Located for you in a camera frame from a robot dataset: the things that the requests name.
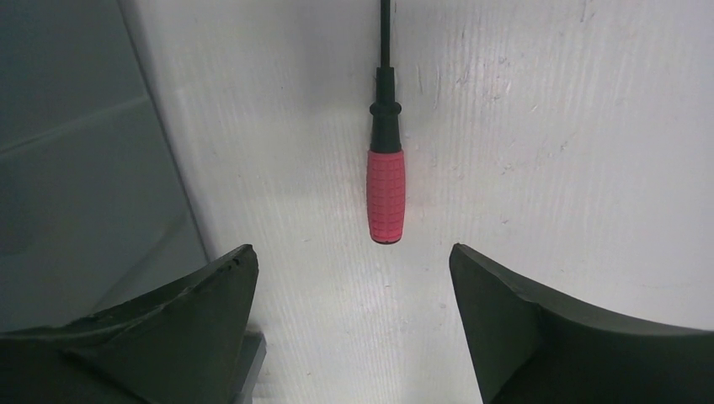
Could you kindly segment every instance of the screwdriver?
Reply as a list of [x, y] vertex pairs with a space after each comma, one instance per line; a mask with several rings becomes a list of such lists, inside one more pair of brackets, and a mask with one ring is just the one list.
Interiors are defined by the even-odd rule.
[[402, 239], [407, 184], [399, 139], [394, 68], [389, 62], [391, 0], [381, 0], [381, 60], [376, 74], [376, 101], [370, 106], [372, 139], [367, 156], [367, 217], [372, 240], [393, 244]]

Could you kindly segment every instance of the screwdriver handle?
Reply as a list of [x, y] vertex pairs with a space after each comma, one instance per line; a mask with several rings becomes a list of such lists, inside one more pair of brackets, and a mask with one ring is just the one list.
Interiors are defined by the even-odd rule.
[[372, 240], [393, 244], [402, 239], [407, 180], [404, 151], [367, 157], [367, 216]]

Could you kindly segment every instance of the gray wall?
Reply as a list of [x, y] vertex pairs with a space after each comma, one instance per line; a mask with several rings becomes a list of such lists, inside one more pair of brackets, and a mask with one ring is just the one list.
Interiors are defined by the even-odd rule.
[[118, 5], [2, 0], [0, 331], [205, 264]]

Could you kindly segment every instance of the white wall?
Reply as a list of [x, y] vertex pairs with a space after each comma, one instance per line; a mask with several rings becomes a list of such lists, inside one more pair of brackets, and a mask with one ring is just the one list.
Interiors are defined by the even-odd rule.
[[135, 7], [213, 255], [260, 257], [257, 403], [477, 401], [454, 242], [714, 329], [713, 2], [397, 0], [408, 210], [392, 247], [370, 241], [364, 201], [376, 0]]

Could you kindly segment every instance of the red screwdriver handle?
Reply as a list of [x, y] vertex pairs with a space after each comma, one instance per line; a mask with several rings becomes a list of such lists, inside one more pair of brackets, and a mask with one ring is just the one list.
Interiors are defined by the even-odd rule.
[[367, 216], [372, 240], [392, 244], [402, 239], [407, 203], [404, 151], [367, 157]]

